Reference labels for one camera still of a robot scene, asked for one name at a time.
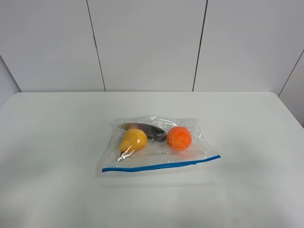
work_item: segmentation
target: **ziplock bag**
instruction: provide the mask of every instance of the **ziplock bag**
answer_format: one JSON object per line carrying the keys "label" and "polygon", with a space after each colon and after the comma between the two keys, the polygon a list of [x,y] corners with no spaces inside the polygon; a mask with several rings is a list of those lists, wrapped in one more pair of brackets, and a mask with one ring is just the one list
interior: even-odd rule
{"label": "ziplock bag", "polygon": [[201,135],[197,119],[142,116],[119,119],[111,126],[112,137],[97,174],[174,168],[220,158]]}

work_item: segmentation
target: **white wall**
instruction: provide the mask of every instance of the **white wall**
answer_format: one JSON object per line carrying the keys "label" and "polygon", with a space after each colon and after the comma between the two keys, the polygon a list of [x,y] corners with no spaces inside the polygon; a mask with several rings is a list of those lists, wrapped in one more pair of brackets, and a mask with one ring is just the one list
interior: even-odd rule
{"label": "white wall", "polygon": [[17,92],[19,89],[0,56],[0,107]]}
{"label": "white wall", "polygon": [[280,94],[280,99],[304,126],[304,55],[299,59]]}
{"label": "white wall", "polygon": [[195,91],[279,94],[304,48],[303,0],[210,0]]}
{"label": "white wall", "polygon": [[0,31],[23,92],[104,91],[86,0],[2,0]]}
{"label": "white wall", "polygon": [[192,91],[205,0],[89,0],[107,91]]}

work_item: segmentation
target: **yellow pear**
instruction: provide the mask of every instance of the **yellow pear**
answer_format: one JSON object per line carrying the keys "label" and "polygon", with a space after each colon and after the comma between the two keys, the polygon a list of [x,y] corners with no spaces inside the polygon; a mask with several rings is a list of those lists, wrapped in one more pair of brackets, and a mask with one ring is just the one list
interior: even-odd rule
{"label": "yellow pear", "polygon": [[120,151],[122,153],[132,153],[143,149],[148,143],[146,134],[139,129],[132,128],[128,130],[124,137],[122,144],[120,145]]}

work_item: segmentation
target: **blue zipper seal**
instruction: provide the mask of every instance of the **blue zipper seal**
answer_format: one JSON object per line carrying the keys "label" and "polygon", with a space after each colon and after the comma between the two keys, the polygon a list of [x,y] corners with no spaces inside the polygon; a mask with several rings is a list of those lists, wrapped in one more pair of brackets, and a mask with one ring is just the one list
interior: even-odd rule
{"label": "blue zipper seal", "polygon": [[139,171],[144,171],[144,170],[158,170],[158,169],[181,167],[181,166],[186,166],[186,165],[195,165],[195,164],[201,163],[201,162],[209,162],[209,161],[217,159],[217,158],[220,158],[220,155],[216,155],[216,156],[206,158],[203,160],[173,162],[173,163],[147,165],[147,166],[140,166],[140,167],[133,167],[133,168],[109,167],[109,168],[103,168],[102,172],[108,172],[108,171],[139,172]]}

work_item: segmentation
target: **white table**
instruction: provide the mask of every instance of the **white table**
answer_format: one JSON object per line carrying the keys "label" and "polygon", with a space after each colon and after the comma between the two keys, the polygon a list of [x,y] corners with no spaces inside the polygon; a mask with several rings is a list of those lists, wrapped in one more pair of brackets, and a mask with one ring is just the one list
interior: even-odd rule
{"label": "white table", "polygon": [[[222,158],[96,178],[109,121],[147,114],[201,119]],[[0,109],[0,224],[302,228],[303,161],[304,129],[269,92],[19,93]]]}

